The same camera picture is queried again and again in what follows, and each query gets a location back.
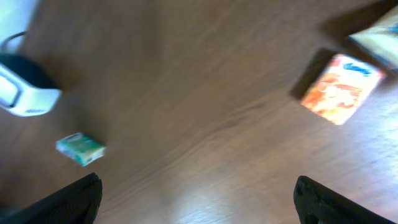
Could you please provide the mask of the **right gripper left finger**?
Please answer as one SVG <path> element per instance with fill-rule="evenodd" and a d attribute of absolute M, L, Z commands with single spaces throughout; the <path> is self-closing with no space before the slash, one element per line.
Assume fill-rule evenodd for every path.
<path fill-rule="evenodd" d="M 102 181 L 91 173 L 23 210 L 1 217 L 1 224 L 93 224 L 102 196 Z"/>

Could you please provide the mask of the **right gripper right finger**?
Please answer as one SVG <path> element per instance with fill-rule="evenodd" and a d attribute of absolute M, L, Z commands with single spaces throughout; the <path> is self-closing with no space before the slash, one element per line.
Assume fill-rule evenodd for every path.
<path fill-rule="evenodd" d="M 294 205 L 300 223 L 394 224 L 304 175 L 295 184 Z"/>

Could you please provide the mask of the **teal tissue pack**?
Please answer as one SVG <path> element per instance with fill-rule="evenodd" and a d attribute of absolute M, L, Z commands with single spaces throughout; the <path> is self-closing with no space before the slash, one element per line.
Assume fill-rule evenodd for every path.
<path fill-rule="evenodd" d="M 105 146 L 81 132 L 58 140 L 55 147 L 56 150 L 83 167 L 103 157 L 106 150 Z"/>

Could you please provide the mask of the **orange tissue pack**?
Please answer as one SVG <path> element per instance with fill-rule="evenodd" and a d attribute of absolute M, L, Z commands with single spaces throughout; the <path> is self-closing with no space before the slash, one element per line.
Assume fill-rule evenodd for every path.
<path fill-rule="evenodd" d="M 385 76 L 368 63 L 336 54 L 306 91 L 301 105 L 335 125 L 342 125 Z"/>

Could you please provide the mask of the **white barcode scanner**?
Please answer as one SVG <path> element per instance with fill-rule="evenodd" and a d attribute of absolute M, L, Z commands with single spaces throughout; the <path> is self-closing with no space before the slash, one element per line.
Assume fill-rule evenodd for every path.
<path fill-rule="evenodd" d="M 16 54 L 1 54 L 1 108 L 20 116 L 39 116 L 56 105 L 62 90 L 37 63 Z"/>

